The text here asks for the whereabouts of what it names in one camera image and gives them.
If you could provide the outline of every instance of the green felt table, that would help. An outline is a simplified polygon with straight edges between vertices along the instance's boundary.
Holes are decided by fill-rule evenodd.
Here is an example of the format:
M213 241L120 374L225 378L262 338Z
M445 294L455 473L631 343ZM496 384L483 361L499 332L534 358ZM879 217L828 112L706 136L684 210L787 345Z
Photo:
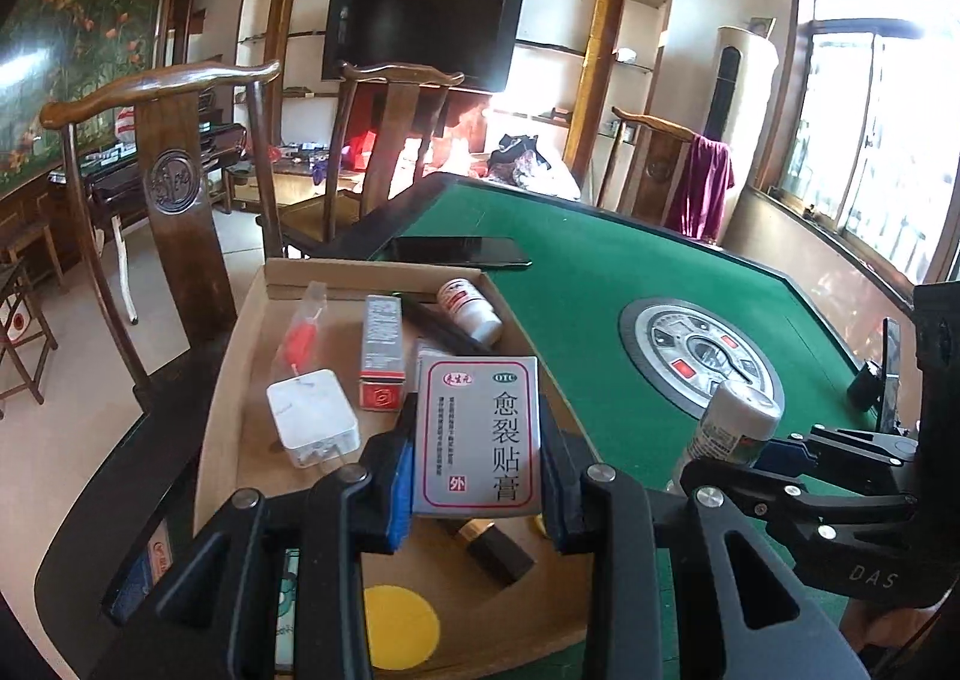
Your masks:
M425 188L430 182L428 177L419 184ZM691 302L745 332L770 359L784 387L777 436L806 434L814 423L872 426L872 418L846 401L856 373L850 354L808 299L775 272L596 210L480 183L434 182L397 212L368 235L376 231L381 241L395 234L510 236L520 244L532 266L491 271L491 279L601 458L648 487L664 488L696 421L648 383L621 344L617 321L636 299ZM809 487L836 492L819 482ZM757 528L763 530L760 522ZM785 549L779 550L788 560ZM673 594L667 554L659 554L664 658L671 676L677 673ZM810 595L838 621L846 600L813 590ZM581 652L570 648L507 675L577 676Z

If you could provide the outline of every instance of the flat screen tv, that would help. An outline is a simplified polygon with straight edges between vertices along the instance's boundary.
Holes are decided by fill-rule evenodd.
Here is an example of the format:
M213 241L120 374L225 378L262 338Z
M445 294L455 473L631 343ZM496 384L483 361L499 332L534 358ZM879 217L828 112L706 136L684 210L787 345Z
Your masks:
M463 87L503 92L523 0L330 0L323 79L340 63L419 63L464 73Z

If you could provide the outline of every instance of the spray can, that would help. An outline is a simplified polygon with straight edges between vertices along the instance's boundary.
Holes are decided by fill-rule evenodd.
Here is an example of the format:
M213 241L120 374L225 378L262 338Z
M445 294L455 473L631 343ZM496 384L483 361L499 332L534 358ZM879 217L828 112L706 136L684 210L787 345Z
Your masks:
M738 380L717 387L707 411L683 450L667 483L667 493L681 494L680 473L694 458L718 458L746 466L760 457L784 410L755 388Z

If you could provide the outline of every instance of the window frame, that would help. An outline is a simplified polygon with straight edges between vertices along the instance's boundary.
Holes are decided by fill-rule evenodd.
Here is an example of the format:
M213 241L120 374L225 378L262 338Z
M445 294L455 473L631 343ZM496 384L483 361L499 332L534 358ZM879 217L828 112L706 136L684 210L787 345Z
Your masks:
M918 38L922 30L908 20L814 20L814 0L793 0L792 20L787 39L787 50L784 59L784 71L781 75L781 87L776 97L772 129L761 156L760 163L752 174L752 186L761 191L775 193L776 199L781 201L797 215L805 215L805 204L797 196L779 189L782 178L792 157L794 142L800 126L800 114L803 111L808 77L810 75L813 53L813 37L823 33L874 33L875 36L886 38ZM863 124L861 126L860 144L867 130L872 106L872 81L874 70L871 69L871 88L868 92L864 107ZM960 158L958 160L958 174L953 186L952 198L947 209L947 220L939 235L930 267L923 282L946 282L954 274L960 274ZM904 298L912 300L913 282L904 273L896 269L889 260L869 247L854 234L846 231L841 223L845 222L851 204L851 195L856 192L856 181L863 173L863 153L859 153L856 163L851 168L851 175L847 187L837 210L837 217L827 217L822 213L815 213L811 218L814 223L846 247L859 260L866 263L872 270L891 285Z

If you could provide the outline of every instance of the plastic bag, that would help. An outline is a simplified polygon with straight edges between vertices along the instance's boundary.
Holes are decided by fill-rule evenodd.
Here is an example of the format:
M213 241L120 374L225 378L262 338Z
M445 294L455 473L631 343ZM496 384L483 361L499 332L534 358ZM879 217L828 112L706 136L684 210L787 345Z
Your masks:
M326 308L326 285L311 282L280 340L270 368L272 383L320 369L320 316Z

